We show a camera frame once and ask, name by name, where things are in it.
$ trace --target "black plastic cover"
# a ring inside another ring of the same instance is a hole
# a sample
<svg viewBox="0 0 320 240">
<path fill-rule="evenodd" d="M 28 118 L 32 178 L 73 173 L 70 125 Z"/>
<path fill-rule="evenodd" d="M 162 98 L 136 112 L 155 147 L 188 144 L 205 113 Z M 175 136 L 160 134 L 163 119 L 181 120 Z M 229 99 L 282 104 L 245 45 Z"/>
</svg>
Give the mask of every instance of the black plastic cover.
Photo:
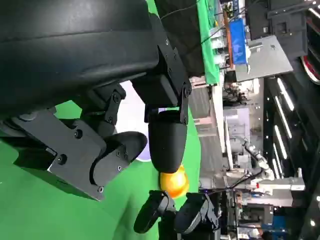
<svg viewBox="0 0 320 240">
<path fill-rule="evenodd" d="M 158 63 L 145 0 L 1 1 L 0 29 L 0 119 Z"/>
<path fill-rule="evenodd" d="M 148 125 L 151 161 L 161 173 L 175 173 L 183 160 L 187 125 L 174 122 L 179 120 L 179 112 L 161 112 L 159 119 Z"/>
</svg>

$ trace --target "floor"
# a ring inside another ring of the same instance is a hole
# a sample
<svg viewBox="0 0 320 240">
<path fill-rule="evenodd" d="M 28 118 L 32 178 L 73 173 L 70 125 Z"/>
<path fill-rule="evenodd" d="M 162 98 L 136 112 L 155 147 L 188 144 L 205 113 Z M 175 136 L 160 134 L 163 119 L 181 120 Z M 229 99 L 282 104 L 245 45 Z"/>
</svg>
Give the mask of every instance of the floor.
<svg viewBox="0 0 320 240">
<path fill-rule="evenodd" d="M 213 101 L 209 101 L 209 93 L 206 88 L 192 90 L 189 98 L 193 118 L 204 118 L 211 113 L 212 119 L 216 119 Z M 212 172 L 220 171 L 224 166 L 228 166 L 228 161 L 222 156 L 221 143 L 218 133 L 217 121 L 212 123 L 212 131 L 215 136 L 201 137 L 201 167 L 200 176 L 204 177 Z"/>
</svg>

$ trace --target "orange ball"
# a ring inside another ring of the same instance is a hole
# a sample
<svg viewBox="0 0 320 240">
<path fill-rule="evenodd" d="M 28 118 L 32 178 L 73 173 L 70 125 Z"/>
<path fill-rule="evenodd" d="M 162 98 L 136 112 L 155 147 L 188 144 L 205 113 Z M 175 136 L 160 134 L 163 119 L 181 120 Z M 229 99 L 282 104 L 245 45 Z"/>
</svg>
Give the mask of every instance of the orange ball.
<svg viewBox="0 0 320 240">
<path fill-rule="evenodd" d="M 160 189 L 167 191 L 173 198 L 179 198 L 189 190 L 189 180 L 183 165 L 175 173 L 160 173 Z"/>
</svg>

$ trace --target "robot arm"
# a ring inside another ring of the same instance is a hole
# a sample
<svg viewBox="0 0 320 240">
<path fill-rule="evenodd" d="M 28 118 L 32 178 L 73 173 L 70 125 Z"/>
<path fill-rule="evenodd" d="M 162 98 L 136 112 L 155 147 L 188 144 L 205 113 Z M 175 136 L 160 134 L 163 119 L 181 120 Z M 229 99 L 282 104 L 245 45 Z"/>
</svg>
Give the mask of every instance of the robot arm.
<svg viewBox="0 0 320 240">
<path fill-rule="evenodd" d="M 261 180 L 274 180 L 275 175 L 272 169 L 269 167 L 267 160 L 258 152 L 255 150 L 255 148 L 250 145 L 248 141 L 244 141 L 243 144 L 245 150 L 254 158 L 257 160 L 257 165 L 263 169 L 263 173 L 260 175 L 260 181 Z"/>
<path fill-rule="evenodd" d="M 5 16 L 0 130 L 15 147 L 36 147 L 20 151 L 16 165 L 34 175 L 39 170 L 36 177 L 65 192 L 100 201 L 104 186 L 147 143 L 138 132 L 113 135 L 126 97 L 119 83 L 131 81 L 145 103 L 152 163 L 164 173 L 176 172 L 183 159 L 192 88 L 145 0 L 91 0 L 76 9 L 70 2 L 43 0 L 34 8 L 14 0 Z M 17 19 L 17 13 L 34 17 Z M 82 109 L 80 119 L 54 115 L 51 108 L 68 100 Z M 45 156 L 26 158 L 35 152 Z"/>
</svg>

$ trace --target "metal bracket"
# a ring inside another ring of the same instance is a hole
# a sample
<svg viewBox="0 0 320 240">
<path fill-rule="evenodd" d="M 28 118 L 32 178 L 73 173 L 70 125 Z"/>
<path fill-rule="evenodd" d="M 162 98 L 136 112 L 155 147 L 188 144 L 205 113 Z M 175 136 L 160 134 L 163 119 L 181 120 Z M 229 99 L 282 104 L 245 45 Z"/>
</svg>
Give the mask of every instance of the metal bracket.
<svg viewBox="0 0 320 240">
<path fill-rule="evenodd" d="M 82 120 L 68 127 L 48 110 L 30 116 L 14 117 L 12 121 L 47 146 L 51 158 L 19 159 L 17 165 L 51 173 L 57 179 L 41 174 L 42 179 L 66 192 L 98 201 L 104 199 L 104 186 L 147 144 L 139 132 L 123 132 L 103 140 Z"/>
<path fill-rule="evenodd" d="M 126 91 L 120 84 L 114 84 L 90 90 L 73 101 L 82 108 L 81 119 L 106 138 L 115 132 L 119 106 L 125 98 Z"/>
</svg>

